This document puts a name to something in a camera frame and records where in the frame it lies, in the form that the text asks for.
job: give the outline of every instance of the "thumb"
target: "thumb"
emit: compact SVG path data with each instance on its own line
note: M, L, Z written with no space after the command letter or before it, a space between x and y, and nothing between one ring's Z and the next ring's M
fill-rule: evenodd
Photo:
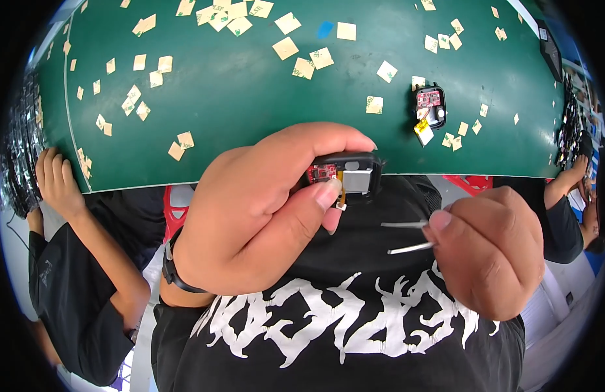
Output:
M250 241L247 254L280 260L289 268L320 229L341 189L341 181L331 179L294 193Z

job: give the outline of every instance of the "electronic component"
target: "electronic component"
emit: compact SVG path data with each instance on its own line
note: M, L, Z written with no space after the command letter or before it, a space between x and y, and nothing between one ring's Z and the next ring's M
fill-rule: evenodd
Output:
M307 169L307 180L309 184L323 183L331 178L338 177L338 169L334 164L311 165Z
M444 90L433 82L432 86L416 85L416 118L426 119L431 129L439 129L446 124L446 98Z
M349 204L368 203L381 182L383 164L373 153L335 153L316 157L299 181L301 186L336 178L343 189L335 208L345 210Z

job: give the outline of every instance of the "cable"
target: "cable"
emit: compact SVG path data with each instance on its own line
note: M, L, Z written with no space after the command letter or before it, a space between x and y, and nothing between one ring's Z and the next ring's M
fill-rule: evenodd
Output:
M7 227L8 227L9 229L13 230L13 232L15 233L15 235L17 236L17 238L18 238L18 239L20 239L20 241L21 241L21 242L24 244L24 246L26 247L26 249L28 250L28 252L30 252L30 248L28 247L28 245L26 245L26 241L24 241L24 240L23 240L23 239L20 237L20 234L19 234L17 231L15 231L15 229L14 229L14 228L12 228L11 226L9 226L9 225L8 225L9 223L11 223L11 222L13 221L13 219L15 219L15 213L14 213L14 212L13 212L13 216L11 217L11 220L9 220L9 221L7 222Z

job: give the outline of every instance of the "red plastic stool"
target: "red plastic stool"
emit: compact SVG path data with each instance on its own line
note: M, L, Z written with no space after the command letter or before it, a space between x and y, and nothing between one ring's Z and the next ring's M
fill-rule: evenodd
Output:
M492 176L442 176L471 196L492 189Z
M169 197L172 193L172 185L168 185L165 187L165 195L163 196L163 213L165 214L165 239L163 242L167 242L172 236L181 228L184 224L184 220L187 217L187 211L189 211L189 206L187 207L172 207ZM180 213L180 218L177 218L174 215L174 212Z

